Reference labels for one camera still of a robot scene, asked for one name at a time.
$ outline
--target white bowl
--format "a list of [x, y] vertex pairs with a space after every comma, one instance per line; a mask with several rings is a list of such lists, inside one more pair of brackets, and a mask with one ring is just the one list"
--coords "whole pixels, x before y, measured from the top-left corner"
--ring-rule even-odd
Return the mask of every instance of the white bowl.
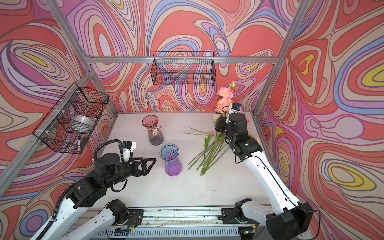
[[76, 124], [75, 122], [70, 122], [71, 128], [78, 133], [90, 133], [93, 125], [95, 124], [90, 118], [83, 115], [76, 115], [72, 118], [73, 121], [81, 122], [83, 124]]

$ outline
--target artificial flower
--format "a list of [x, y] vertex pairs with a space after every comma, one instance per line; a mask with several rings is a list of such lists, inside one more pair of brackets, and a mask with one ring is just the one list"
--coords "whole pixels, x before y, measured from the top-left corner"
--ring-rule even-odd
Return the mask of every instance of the artificial flower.
[[220, 113], [214, 113], [214, 117], [213, 117], [214, 121], [217, 121], [219, 117], [221, 117]]
[[217, 101], [215, 112], [223, 113], [223, 107], [229, 106], [233, 103], [230, 98], [221, 98]]
[[230, 87], [222, 87], [217, 91], [217, 95], [223, 98], [233, 98], [234, 93], [235, 89]]

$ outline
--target mounting plate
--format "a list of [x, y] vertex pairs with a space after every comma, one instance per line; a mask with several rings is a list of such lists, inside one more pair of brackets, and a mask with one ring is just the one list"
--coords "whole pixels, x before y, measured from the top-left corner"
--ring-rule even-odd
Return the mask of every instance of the mounting plate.
[[237, 218], [237, 212], [235, 211], [235, 208], [223, 208], [221, 209], [221, 217], [219, 217], [220, 220], [223, 221], [224, 224], [244, 224], [244, 223], [254, 223], [253, 220], [248, 219], [246, 222], [241, 222]]

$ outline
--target pink glass vase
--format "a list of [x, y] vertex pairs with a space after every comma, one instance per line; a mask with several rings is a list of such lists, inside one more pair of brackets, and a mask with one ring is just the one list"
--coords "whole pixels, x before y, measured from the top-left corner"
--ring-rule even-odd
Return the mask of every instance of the pink glass vase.
[[163, 133], [160, 131], [159, 119], [155, 115], [148, 115], [141, 122], [148, 130], [148, 139], [150, 144], [157, 146], [164, 141]]

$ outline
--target flower bouquet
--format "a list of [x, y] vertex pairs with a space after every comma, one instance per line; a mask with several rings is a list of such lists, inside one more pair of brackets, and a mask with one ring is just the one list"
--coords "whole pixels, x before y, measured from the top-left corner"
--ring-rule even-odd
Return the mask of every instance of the flower bouquet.
[[[229, 87], [222, 87], [217, 91], [219, 98], [213, 115], [215, 125], [220, 117], [224, 117], [225, 112], [229, 111], [229, 107], [233, 103], [231, 98], [233, 98], [235, 93], [235, 86], [236, 83], [233, 81]], [[202, 167], [200, 175], [205, 175], [206, 171], [210, 169], [224, 155], [229, 147], [226, 147], [226, 136], [222, 132], [216, 132], [216, 135], [214, 135], [213, 132], [205, 133], [196, 129], [193, 130], [203, 133], [195, 135], [206, 135], [207, 137], [204, 138], [204, 150], [188, 163], [188, 165], [190, 165], [188, 169], [191, 169], [199, 160], [201, 160], [201, 163], [198, 165], [196, 170], [199, 170], [199, 168]]]

